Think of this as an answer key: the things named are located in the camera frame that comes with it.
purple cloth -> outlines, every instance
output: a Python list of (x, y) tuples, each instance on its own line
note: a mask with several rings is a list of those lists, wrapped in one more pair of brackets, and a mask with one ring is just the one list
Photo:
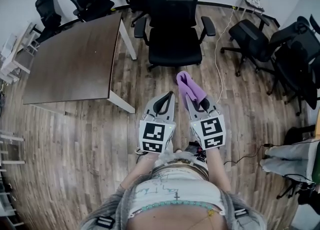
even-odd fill
[(191, 100), (195, 101), (197, 104), (207, 96), (206, 92), (193, 81), (188, 72), (179, 72), (176, 76), (176, 81), (186, 109), (188, 109), (186, 94), (188, 94)]

cable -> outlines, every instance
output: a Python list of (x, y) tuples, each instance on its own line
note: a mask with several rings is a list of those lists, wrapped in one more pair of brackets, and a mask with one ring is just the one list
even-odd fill
[(228, 162), (233, 162), (233, 163), (237, 164), (237, 163), (238, 163), (239, 161), (241, 161), (243, 158), (253, 158), (253, 157), (256, 157), (257, 154), (259, 153), (261, 147), (263, 147), (263, 146), (264, 146), (264, 145), (261, 145), (261, 146), (259, 147), (259, 149), (258, 149), (258, 151), (256, 151), (255, 155), (252, 155), (252, 156), (245, 155), (245, 156), (241, 157), (239, 160), (237, 160), (236, 162), (234, 162), (233, 160), (228, 160), (228, 161), (226, 161), (226, 162), (224, 163), (224, 165), (226, 165)]
[[(299, 142), (299, 143), (295, 143), (295, 144), (306, 144), (306, 143), (314, 143), (314, 142), (320, 142), (319, 140), (314, 140), (314, 141), (312, 141), (312, 142)], [(233, 162), (233, 163), (235, 163), (235, 164), (237, 164), (239, 161), (241, 161), (243, 158), (254, 158), (254, 157), (256, 157), (257, 155), (258, 155), (258, 153), (259, 153), (259, 151), (260, 151), (260, 149), (261, 149), (261, 147), (274, 147), (274, 146), (283, 146), (283, 145), (274, 145), (274, 144), (263, 144), (263, 145), (261, 145), (260, 147), (259, 147), (259, 149), (258, 149), (258, 151), (255, 153), (255, 155), (245, 155), (245, 156), (243, 156), (243, 157), (241, 157), (239, 160), (237, 160), (236, 162), (234, 162), (233, 160), (228, 160), (228, 161), (226, 161), (225, 163), (224, 163), (224, 165), (226, 165), (228, 162)]]
[(305, 180), (308, 180), (308, 181), (315, 183), (315, 184), (320, 184), (320, 183), (314, 182), (313, 180), (310, 180), (307, 177), (300, 175), (300, 174), (286, 174), (286, 175), (284, 175), (284, 177), (286, 177), (286, 176), (302, 176)]
[(221, 98), (221, 95), (222, 95), (222, 91), (224, 90), (224, 83), (222, 81), (222, 77), (221, 77), (221, 74), (220, 74), (220, 71), (219, 71), (219, 68), (217, 66), (217, 57), (216, 57), (216, 50), (217, 50), (217, 47), (218, 47), (218, 42), (219, 40), (221, 39), (222, 35), (226, 32), (227, 28), (229, 27), (230, 23), (231, 23), (231, 19), (232, 19), (232, 16), (234, 15), (234, 11), (235, 11), (235, 7), (232, 8), (232, 12), (231, 12), (231, 17), (230, 17), (230, 21), (227, 25), (227, 27), (224, 29), (224, 31), (221, 33), (220, 37), (218, 38), (218, 40), (216, 41), (216, 44), (215, 44), (215, 49), (214, 49), (214, 64), (215, 64), (215, 67), (219, 73), (219, 77), (220, 77), (220, 81), (221, 81), (221, 92), (220, 92), (220, 95), (219, 95), (219, 99), (216, 103), (218, 103), (220, 101), (220, 98)]

hardwood floor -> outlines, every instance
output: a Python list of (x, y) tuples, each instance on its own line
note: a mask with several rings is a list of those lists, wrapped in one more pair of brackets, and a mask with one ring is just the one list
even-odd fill
[[(94, 100), (57, 103), (57, 108), (68, 112), (67, 116), (61, 116), (22, 104), (27, 74), (6, 87), (0, 128), (23, 136), (25, 142), (14, 142), (13, 145), (5, 142), (4, 147), (8, 147), (10, 159), (22, 159), (26, 164), (5, 165), (3, 168), (7, 172), (4, 175), (14, 188), (16, 201), (13, 204), (30, 229), (76, 229), (85, 215), (114, 193), (135, 165), (139, 120), (147, 101), (153, 96), (174, 91), (176, 130), (172, 141), (175, 148), (188, 145), (192, 139), (189, 118), (174, 79), (180, 70), (186, 70), (208, 94), (218, 99), (221, 83), (214, 51), (231, 12), (230, 9), (198, 6), (198, 25), (195, 27), (198, 36), (203, 27), (201, 16), (209, 16), (217, 32), (215, 37), (205, 37), (200, 66), (157, 67), (148, 72), (148, 47), (142, 39), (134, 39), (134, 30), (130, 27), (137, 13), (133, 15), (129, 10), (123, 10), (124, 23), (138, 60), (131, 60), (119, 38), (112, 90), (133, 105), (136, 114), (127, 114), (107, 100)], [(240, 13), (235, 12), (230, 27), (237, 22)], [(259, 25), (259, 20), (251, 14), (245, 17)], [(270, 37), (276, 29), (272, 23), (270, 27), (264, 27), (264, 32)], [(251, 62), (244, 64), (240, 77), (235, 76), (239, 54), (228, 51), (220, 54), (220, 47), (232, 45), (227, 30), (216, 50), (223, 79), (220, 106), (227, 139), (220, 152), (225, 161), (255, 154), (264, 143), (279, 145), (287, 130), (303, 126), (305, 121), (304, 113), (295, 116), (296, 101), (284, 105), (280, 88), (271, 96), (266, 94), (271, 88), (272, 76), (263, 72), (256, 74)], [(268, 229), (284, 229), (290, 225), (298, 204), (296, 198), (276, 200), (285, 181), (281, 176), (261, 170), (259, 161), (264, 151), (262, 148), (255, 158), (245, 158), (238, 164), (228, 163), (225, 168), (233, 191), (265, 215)]]

gray jacket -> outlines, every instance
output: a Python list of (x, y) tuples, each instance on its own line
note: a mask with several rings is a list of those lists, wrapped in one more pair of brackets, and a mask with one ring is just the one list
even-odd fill
[[(140, 176), (127, 190), (121, 186), (97, 210), (91, 212), (80, 224), (81, 230), (104, 229), (96, 226), (98, 217), (111, 216), (115, 219), (113, 229), (126, 230), (131, 202), (138, 184), (151, 179), (151, 174)], [(225, 219), (229, 230), (266, 230), (267, 226), (260, 213), (247, 206), (241, 199), (222, 190), (221, 199), (225, 207)], [(236, 216), (235, 211), (246, 209), (247, 213)]]

conference table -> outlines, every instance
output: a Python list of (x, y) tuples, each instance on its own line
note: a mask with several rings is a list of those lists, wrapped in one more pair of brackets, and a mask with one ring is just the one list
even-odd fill
[(108, 99), (129, 113), (135, 108), (111, 90), (118, 34), (137, 59), (121, 13), (80, 23), (43, 42), (34, 58), (23, 104), (65, 115), (48, 103)]

